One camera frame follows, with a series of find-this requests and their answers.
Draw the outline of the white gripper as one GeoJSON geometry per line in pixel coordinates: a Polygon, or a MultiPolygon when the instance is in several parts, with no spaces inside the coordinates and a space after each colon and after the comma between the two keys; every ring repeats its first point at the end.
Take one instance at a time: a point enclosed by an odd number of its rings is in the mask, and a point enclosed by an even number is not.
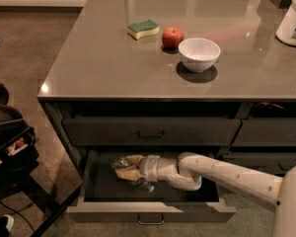
{"type": "Polygon", "coordinates": [[[116,169],[117,176],[121,179],[135,182],[143,178],[148,182],[158,181],[158,162],[159,155],[148,155],[144,158],[143,155],[129,155],[126,160],[134,166],[139,166],[138,169],[116,169]]]}

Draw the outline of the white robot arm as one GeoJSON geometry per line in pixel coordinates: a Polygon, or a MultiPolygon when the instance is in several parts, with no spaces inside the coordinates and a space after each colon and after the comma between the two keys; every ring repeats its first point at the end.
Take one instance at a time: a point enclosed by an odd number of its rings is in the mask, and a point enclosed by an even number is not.
{"type": "Polygon", "coordinates": [[[130,155],[113,161],[117,176],[131,182],[165,181],[196,191],[210,180],[274,213],[272,237],[296,237],[296,166],[277,177],[204,155],[184,152],[176,158],[130,155]]]}

